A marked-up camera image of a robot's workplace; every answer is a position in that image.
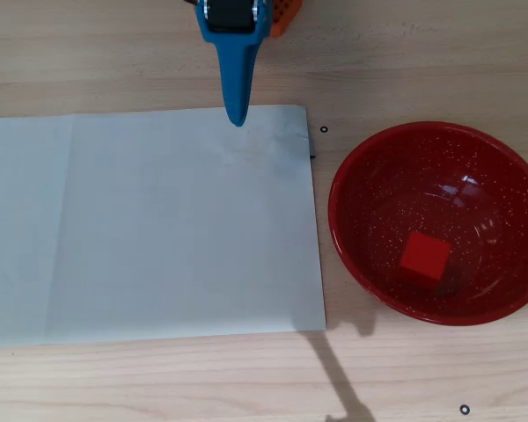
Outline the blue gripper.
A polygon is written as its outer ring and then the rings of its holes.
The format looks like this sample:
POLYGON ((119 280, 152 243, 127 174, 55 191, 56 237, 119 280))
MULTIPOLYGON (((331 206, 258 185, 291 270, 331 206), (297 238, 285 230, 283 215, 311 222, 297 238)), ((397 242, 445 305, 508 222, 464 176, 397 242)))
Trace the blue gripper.
POLYGON ((271 2, 263 0, 204 0, 195 6, 202 37, 216 44, 224 107, 230 122, 246 121, 253 81, 256 46, 271 30, 271 2))

